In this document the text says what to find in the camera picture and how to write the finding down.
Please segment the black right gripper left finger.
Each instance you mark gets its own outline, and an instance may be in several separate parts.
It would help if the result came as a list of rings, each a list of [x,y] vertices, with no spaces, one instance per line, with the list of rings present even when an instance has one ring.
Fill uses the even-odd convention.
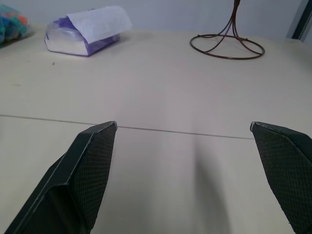
[[[107,186],[117,123],[80,132],[4,234],[90,234]]]

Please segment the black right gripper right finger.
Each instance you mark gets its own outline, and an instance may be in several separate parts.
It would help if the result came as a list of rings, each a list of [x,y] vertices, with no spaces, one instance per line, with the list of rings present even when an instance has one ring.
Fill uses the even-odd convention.
[[[268,184],[295,234],[312,234],[312,138],[281,126],[250,126]]]

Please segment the purple tissue pack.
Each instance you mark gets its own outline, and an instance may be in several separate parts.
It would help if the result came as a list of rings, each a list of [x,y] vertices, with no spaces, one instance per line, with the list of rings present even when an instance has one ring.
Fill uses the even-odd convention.
[[[120,6],[68,14],[48,24],[44,42],[50,52],[89,57],[120,40],[132,28]]]

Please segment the bag of colourful items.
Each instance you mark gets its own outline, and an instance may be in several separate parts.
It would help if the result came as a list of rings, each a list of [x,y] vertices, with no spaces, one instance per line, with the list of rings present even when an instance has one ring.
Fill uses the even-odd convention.
[[[18,10],[0,4],[0,47],[23,39],[33,32],[28,18]]]

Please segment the dark metal frame post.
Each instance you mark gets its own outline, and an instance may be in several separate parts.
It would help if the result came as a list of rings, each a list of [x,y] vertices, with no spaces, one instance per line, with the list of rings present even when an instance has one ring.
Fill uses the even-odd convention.
[[[308,0],[300,20],[292,35],[292,39],[304,41],[310,28],[312,27],[312,0]]]

